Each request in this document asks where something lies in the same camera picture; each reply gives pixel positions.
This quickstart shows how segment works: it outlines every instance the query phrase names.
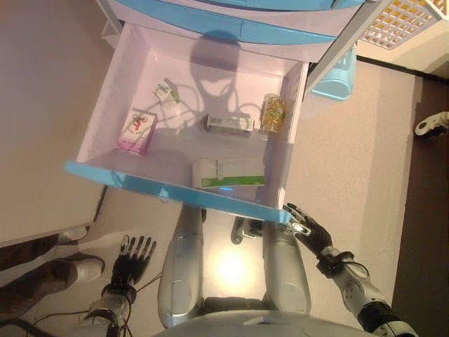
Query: blue drawer trim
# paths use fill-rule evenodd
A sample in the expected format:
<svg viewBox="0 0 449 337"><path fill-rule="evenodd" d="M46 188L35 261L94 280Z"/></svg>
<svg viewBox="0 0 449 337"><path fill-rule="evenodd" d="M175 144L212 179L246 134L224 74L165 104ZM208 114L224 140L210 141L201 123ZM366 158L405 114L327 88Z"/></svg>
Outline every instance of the blue drawer trim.
<svg viewBox="0 0 449 337"><path fill-rule="evenodd" d="M330 35L303 32L266 23L234 18L159 0L117 0L121 4L171 25L219 39L252 44L321 44Z"/></svg>
<svg viewBox="0 0 449 337"><path fill-rule="evenodd" d="M110 171L75 161L68 161L65 164L65 169L70 173L108 186L151 194L164 199L182 201L206 209L217 209L275 223L288 223L290 220L290 214L281 209L272 209L252 202L240 201L193 188L160 183L155 180L130 176L126 173Z"/></svg>
<svg viewBox="0 0 449 337"><path fill-rule="evenodd" d="M204 0L204 2L240 8L271 9L274 11L330 11L360 6L364 0L341 0L332 8L334 0Z"/></svg>

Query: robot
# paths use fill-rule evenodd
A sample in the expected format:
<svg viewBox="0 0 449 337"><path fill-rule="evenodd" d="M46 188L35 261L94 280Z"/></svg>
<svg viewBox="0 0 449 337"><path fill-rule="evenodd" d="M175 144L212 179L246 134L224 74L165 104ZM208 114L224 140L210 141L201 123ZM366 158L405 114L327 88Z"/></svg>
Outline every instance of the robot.
<svg viewBox="0 0 449 337"><path fill-rule="evenodd" d="M371 284L368 270L354 260L351 252L336 249L330 234L296 205L287 204L284 209L291 214L289 224L237 218L232 231L235 244L241 242L243 236L263 237L267 285L264 299L203 299L202 227L206 212L183 205L159 284L159 318L166 330L158 337L418 337ZM134 286L156 247L156 242L149 247L150 238L141 237L135 244L136 241L136 238L123 238L111 283L68 337L116 337L126 328L136 298ZM298 242L315 254L319 261L317 268L334 281L344 306L354 314L365 332L309 315L309 288Z"/></svg>

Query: yellow grid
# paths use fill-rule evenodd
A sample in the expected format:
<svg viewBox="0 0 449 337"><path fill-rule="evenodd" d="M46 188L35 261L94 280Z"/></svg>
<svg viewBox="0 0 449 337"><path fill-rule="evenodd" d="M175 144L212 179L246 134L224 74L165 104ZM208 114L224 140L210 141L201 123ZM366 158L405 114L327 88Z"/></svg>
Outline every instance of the yellow grid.
<svg viewBox="0 0 449 337"><path fill-rule="evenodd" d="M442 13L447 13L447 0L432 2ZM393 0L361 39L385 49L393 49L436 21L424 0Z"/></svg>

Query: black cable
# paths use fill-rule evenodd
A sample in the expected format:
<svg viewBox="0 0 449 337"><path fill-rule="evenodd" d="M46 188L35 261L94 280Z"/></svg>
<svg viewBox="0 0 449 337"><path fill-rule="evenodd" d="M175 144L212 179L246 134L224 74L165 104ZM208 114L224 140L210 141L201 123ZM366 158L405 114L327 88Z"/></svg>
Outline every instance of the black cable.
<svg viewBox="0 0 449 337"><path fill-rule="evenodd" d="M155 277L153 277L153 279L152 279L150 282L146 283L144 286L142 286L142 288L138 289L138 290L136 291L136 293L138 293L139 291L141 291L141 290L143 290L144 288L148 287L150 284L153 284L155 281L157 281L158 279L160 279L161 276L162 276L162 272L159 272Z"/></svg>
<svg viewBox="0 0 449 337"><path fill-rule="evenodd" d="M27 332L27 335L28 333L31 333L33 336L36 337L56 337L54 335L50 335L45 331L42 331L41 329L35 327L33 324L20 318L5 319L4 321L1 321L0 329L7 325L16 325L19 328L25 330Z"/></svg>
<svg viewBox="0 0 449 337"><path fill-rule="evenodd" d="M125 319L125 325L124 325L124 329L123 329L123 337L126 337L126 330L128 330L130 332L130 329L129 329L129 326L128 326L128 322L129 322L129 319L131 317L131 308L132 308L131 307L132 304L131 304L130 299L127 296L125 296L125 298L126 298L126 300L128 301L128 304L129 304L129 311L128 311L128 316Z"/></svg>
<svg viewBox="0 0 449 337"><path fill-rule="evenodd" d="M34 321L33 326L36 326L36 324L38 324L40 321L50 318L50 317L53 317L53 316L80 315L80 314L86 314L87 312L89 312L89 310L73 311L73 312L56 312L54 314L44 315L44 316L38 318L36 321Z"/></svg>
<svg viewBox="0 0 449 337"><path fill-rule="evenodd" d="M357 265L359 267L362 267L365 270L367 276L370 277L370 271L367 269L367 267L365 267L361 263L358 263L356 261L342 261L342 264L343 265Z"/></svg>
<svg viewBox="0 0 449 337"><path fill-rule="evenodd" d="M133 334L131 333L131 330L129 329L129 325L126 325L126 329L127 329L128 332L129 332L129 336L130 336L130 337L134 337Z"/></svg>

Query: clear plastic bottle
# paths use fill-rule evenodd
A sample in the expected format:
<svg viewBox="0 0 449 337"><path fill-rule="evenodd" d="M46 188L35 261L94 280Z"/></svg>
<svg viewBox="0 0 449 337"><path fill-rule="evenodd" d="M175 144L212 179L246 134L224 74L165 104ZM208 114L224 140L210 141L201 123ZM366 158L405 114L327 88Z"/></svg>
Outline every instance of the clear plastic bottle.
<svg viewBox="0 0 449 337"><path fill-rule="evenodd" d="M262 107L263 133L280 133L283 120L286 116L286 102L274 93L268 93L264 97Z"/></svg>

